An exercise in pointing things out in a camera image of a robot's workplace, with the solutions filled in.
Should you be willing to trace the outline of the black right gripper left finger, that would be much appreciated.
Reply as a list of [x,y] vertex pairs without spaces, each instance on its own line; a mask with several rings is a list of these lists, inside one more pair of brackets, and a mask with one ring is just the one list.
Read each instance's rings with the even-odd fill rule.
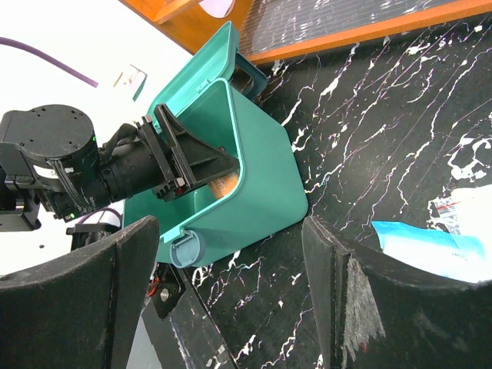
[[125,368],[158,248],[147,216],[1,278],[3,368]]

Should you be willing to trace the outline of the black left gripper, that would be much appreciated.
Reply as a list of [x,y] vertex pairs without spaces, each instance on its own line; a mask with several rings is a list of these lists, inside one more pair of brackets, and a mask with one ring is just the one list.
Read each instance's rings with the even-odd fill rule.
[[154,115],[160,134],[145,116],[141,124],[122,125],[99,148],[98,172],[108,202],[147,190],[160,200],[171,201],[240,168],[236,157],[193,135],[167,105],[157,105]]

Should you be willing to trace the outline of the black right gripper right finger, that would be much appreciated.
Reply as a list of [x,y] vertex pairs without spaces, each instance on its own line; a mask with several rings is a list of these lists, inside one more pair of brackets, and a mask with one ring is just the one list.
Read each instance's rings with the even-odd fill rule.
[[491,284],[406,265],[306,217],[304,264],[326,368],[489,368]]

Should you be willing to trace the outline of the brown medicine bottle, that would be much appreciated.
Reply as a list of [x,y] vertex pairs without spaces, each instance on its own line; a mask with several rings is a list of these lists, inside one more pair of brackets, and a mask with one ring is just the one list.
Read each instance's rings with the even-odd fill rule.
[[229,175],[225,175],[224,177],[209,182],[208,187],[214,197],[218,200],[227,196],[235,189],[238,179],[239,174],[237,172],[230,173]]

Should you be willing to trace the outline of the blue cotton swab packet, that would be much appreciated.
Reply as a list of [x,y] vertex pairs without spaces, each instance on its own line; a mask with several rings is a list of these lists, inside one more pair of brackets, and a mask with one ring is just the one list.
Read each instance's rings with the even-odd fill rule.
[[387,256],[441,277],[478,283],[491,279],[491,258],[479,238],[401,222],[372,223]]

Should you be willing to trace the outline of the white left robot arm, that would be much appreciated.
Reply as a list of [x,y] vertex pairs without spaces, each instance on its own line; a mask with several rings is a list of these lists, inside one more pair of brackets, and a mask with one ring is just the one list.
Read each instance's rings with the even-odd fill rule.
[[1,120],[1,230],[34,231],[38,213],[72,221],[152,191],[172,201],[239,167],[160,104],[103,145],[91,119],[68,105],[6,112]]

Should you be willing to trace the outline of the teal medicine kit box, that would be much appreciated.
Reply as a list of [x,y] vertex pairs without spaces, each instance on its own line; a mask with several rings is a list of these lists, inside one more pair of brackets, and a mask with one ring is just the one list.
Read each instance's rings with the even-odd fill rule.
[[239,51],[224,23],[148,108],[166,105],[194,136],[238,160],[234,186],[217,198],[203,186],[173,201],[151,191],[125,202],[124,223],[159,221],[157,261],[198,267],[227,257],[299,222],[308,200],[285,129],[254,103],[265,75]]

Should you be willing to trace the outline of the clear bag of gauze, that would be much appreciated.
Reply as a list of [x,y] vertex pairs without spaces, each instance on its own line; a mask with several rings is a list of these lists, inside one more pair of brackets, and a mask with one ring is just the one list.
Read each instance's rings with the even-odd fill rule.
[[452,235],[491,239],[491,185],[457,188],[448,197],[430,202],[436,215],[430,221]]

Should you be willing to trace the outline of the orange wooden shelf rack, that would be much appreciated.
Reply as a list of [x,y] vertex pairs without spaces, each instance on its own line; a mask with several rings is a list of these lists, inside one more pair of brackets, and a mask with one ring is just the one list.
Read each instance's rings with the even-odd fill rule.
[[364,42],[490,12],[489,1],[166,1],[123,3],[187,52],[226,22],[256,64]]

